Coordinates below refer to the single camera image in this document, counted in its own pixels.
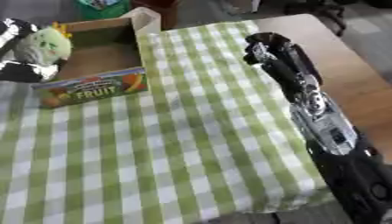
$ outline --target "chair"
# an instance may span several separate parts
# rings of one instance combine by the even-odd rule
[[[342,36],[347,28],[343,20],[345,8],[338,3],[327,3],[326,0],[306,0],[304,3],[287,3],[284,7],[284,14],[311,13],[315,16],[331,19],[339,27],[337,36]]]

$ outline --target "yellow crown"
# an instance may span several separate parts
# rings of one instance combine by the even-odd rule
[[[52,27],[58,30],[59,32],[61,32],[61,34],[63,34],[64,37],[68,39],[72,37],[72,33],[67,32],[67,26],[65,24],[59,24],[58,22],[53,22]]]

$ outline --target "gray carpet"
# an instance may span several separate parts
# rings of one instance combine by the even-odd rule
[[[264,1],[254,14],[228,15],[220,0],[182,0],[176,28],[205,25],[221,21],[239,21],[281,16],[284,1]],[[0,18],[22,18],[41,25],[52,21],[80,20],[74,0],[0,0]],[[342,38],[385,80],[392,82],[392,10],[378,10],[357,3],[346,7],[348,30]],[[336,202],[279,213],[283,224],[346,224],[350,223]],[[272,224],[267,214],[234,213],[209,223]]]

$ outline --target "fruit box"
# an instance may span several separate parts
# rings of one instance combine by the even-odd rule
[[[73,53],[56,79],[32,87],[41,106],[56,108],[147,90],[130,18],[66,24]]]

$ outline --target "gingham tablecloth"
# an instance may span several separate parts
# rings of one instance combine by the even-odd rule
[[[278,85],[242,62],[252,22],[141,37],[150,91],[39,109],[0,85],[2,223],[189,223],[330,198]]]

